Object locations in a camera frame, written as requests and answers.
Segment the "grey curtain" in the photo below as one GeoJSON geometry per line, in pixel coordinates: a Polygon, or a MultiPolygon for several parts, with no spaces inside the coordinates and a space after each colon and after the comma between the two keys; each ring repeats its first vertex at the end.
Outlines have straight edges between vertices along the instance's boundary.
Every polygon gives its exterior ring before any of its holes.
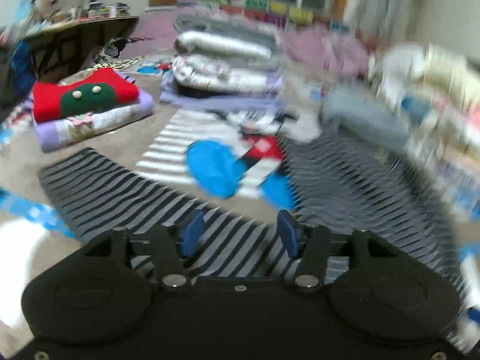
{"type": "Polygon", "coordinates": [[[389,46],[408,38],[418,6],[418,0],[353,0],[344,22],[366,38],[377,37],[389,46]]]}

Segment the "right stack folded clothes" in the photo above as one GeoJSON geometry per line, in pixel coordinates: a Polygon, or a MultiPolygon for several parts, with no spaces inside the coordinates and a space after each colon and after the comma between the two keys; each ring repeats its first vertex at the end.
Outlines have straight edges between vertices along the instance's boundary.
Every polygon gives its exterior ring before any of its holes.
{"type": "Polygon", "coordinates": [[[376,95],[408,125],[408,154],[437,189],[479,196],[479,127],[447,95],[393,78],[382,80],[376,95]]]}

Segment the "grey folded garment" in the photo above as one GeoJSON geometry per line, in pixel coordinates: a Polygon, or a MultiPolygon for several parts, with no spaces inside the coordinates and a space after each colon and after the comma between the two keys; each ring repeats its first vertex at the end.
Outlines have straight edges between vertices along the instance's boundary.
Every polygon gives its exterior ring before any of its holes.
{"type": "Polygon", "coordinates": [[[408,125],[361,85],[330,88],[323,99],[320,118],[324,125],[346,128],[365,141],[394,152],[403,152],[410,136],[408,125]]]}

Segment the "stack folded clothes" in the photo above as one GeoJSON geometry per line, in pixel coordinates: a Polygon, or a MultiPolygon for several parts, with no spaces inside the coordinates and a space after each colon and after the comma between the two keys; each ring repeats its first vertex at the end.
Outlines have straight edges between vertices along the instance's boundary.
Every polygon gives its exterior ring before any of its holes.
{"type": "Polygon", "coordinates": [[[408,154],[437,189],[479,196],[479,127],[447,95],[393,78],[382,80],[376,95],[408,125],[408,154]]]}
{"type": "Polygon", "coordinates": [[[251,20],[183,14],[160,101],[197,111],[285,109],[284,51],[278,30],[251,20]]]}

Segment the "lilac floral folded garment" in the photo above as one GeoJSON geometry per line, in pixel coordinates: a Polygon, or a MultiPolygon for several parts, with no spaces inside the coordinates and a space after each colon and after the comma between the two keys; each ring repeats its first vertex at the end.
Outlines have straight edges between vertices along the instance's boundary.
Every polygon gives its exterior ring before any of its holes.
{"type": "MultiPolygon", "coordinates": [[[[129,82],[135,84],[133,78],[120,72],[117,73],[129,82]]],[[[147,116],[151,116],[154,111],[154,99],[145,90],[141,88],[138,89],[139,97],[136,102],[125,106],[118,106],[110,111],[97,113],[88,112],[40,124],[38,124],[32,116],[32,125],[37,134],[42,151],[51,152],[58,150],[78,141],[108,133],[112,130],[139,121],[140,119],[144,119],[147,116]]],[[[32,92],[29,95],[29,100],[32,102],[33,107],[32,92]]]]}

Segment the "black white striped shirt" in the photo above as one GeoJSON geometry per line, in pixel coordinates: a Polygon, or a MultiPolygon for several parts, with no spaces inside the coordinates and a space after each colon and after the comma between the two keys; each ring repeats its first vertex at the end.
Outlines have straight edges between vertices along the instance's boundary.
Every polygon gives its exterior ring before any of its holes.
{"type": "MultiPolygon", "coordinates": [[[[455,296],[439,295],[439,316],[458,314],[464,281],[452,227],[420,168],[353,136],[324,134],[307,144],[284,141],[292,182],[291,212],[302,224],[348,235],[370,230],[449,280],[455,296]]],[[[266,192],[244,189],[215,205],[166,186],[86,148],[39,172],[47,197],[74,236],[89,242],[114,226],[144,233],[203,210],[206,247],[190,259],[193,276],[292,277],[295,263],[273,226],[278,205],[266,192]]]]}

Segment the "pile of unfolded clothes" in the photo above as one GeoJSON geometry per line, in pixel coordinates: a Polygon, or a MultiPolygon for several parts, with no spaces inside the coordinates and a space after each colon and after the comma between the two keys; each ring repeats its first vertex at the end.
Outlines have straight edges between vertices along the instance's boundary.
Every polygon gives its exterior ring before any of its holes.
{"type": "Polygon", "coordinates": [[[479,108],[479,73],[466,57],[441,46],[402,43],[370,62],[377,95],[393,107],[415,86],[426,85],[440,89],[464,112],[479,108]]]}

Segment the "purple floral duvet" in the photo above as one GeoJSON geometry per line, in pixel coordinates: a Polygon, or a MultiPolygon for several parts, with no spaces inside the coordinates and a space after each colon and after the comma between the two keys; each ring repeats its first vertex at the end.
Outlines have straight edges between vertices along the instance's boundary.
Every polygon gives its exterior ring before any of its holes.
{"type": "Polygon", "coordinates": [[[254,29],[274,34],[289,59],[315,72],[330,72],[343,78],[364,76],[368,72],[368,51],[353,35],[332,31],[324,24],[285,32],[274,24],[239,15],[230,16],[221,10],[204,7],[175,7],[140,15],[129,36],[131,42],[120,52],[120,57],[129,59],[172,48],[178,34],[174,24],[179,16],[205,17],[231,24],[235,29],[254,29]]]}

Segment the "Mickey Mouse brown blanket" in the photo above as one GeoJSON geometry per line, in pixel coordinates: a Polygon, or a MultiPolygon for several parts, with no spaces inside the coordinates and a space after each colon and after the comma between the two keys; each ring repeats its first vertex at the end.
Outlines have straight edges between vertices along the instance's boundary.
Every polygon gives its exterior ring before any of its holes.
{"type": "MultiPolygon", "coordinates": [[[[202,134],[216,139],[216,133],[219,133],[219,138],[226,138],[227,145],[231,145],[238,155],[243,155],[247,151],[246,143],[241,142],[239,133],[219,117],[197,115],[195,111],[179,110],[160,103],[160,77],[132,73],[131,76],[154,98],[152,116],[49,154],[41,152],[32,127],[23,132],[15,131],[15,135],[1,147],[1,187],[35,203],[49,205],[38,179],[39,170],[78,150],[92,147],[118,164],[139,171],[140,176],[171,185],[181,194],[211,200],[214,206],[261,222],[274,222],[275,210],[262,200],[257,189],[261,179],[273,169],[274,161],[262,160],[248,171],[247,183],[241,186],[239,196],[223,202],[208,198],[187,175],[184,164],[187,146],[202,139],[202,134]]],[[[281,131],[292,133],[292,137],[300,141],[308,141],[320,133],[317,121],[320,102],[299,94],[292,85],[287,80],[283,101],[286,110],[298,120],[288,119],[281,131]]],[[[1,209],[1,291],[6,290],[7,294],[3,298],[1,293],[1,353],[7,358],[32,339],[20,310],[20,297],[29,279],[75,251],[79,245],[78,241],[58,231],[45,230],[39,224],[1,209]]]]}

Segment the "red green folded sweater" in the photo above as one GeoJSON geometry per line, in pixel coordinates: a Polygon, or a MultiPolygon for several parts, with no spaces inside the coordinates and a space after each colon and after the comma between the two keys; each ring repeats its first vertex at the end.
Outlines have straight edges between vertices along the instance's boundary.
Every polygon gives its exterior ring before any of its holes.
{"type": "Polygon", "coordinates": [[[134,103],[139,89],[112,68],[105,67],[71,85],[37,82],[32,87],[32,97],[32,116],[40,124],[134,103]]]}

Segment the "cluttered wooden desk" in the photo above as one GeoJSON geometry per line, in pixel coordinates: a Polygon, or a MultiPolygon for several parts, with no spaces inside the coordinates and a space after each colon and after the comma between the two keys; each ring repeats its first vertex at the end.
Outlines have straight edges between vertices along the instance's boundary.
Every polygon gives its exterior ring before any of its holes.
{"type": "Polygon", "coordinates": [[[112,38],[125,38],[137,25],[137,16],[75,19],[32,31],[30,16],[1,29],[1,83],[12,74],[9,67],[17,41],[28,44],[36,77],[56,82],[80,70],[89,53],[112,38]]]}

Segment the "left stack folded clothes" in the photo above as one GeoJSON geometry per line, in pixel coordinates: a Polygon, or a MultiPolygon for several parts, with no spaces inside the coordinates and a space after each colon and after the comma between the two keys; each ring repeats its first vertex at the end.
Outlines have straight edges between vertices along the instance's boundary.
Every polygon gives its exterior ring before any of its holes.
{"type": "Polygon", "coordinates": [[[197,111],[285,109],[284,51],[278,30],[251,20],[183,14],[160,101],[197,111]]]}

